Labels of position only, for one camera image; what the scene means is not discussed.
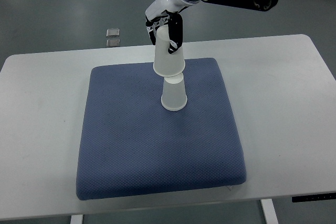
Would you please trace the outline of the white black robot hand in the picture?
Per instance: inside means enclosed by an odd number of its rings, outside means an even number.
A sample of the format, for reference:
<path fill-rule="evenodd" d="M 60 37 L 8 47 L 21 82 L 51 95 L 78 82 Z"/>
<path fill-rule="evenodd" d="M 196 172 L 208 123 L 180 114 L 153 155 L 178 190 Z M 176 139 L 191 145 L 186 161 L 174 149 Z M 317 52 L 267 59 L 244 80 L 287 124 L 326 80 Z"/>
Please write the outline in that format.
<path fill-rule="evenodd" d="M 152 45 L 156 44 L 157 27 L 168 24 L 168 53 L 173 54 L 180 49 L 183 43 L 183 19 L 180 14 L 175 13 L 195 4 L 196 0 L 155 0 L 145 11 L 146 30 Z"/>

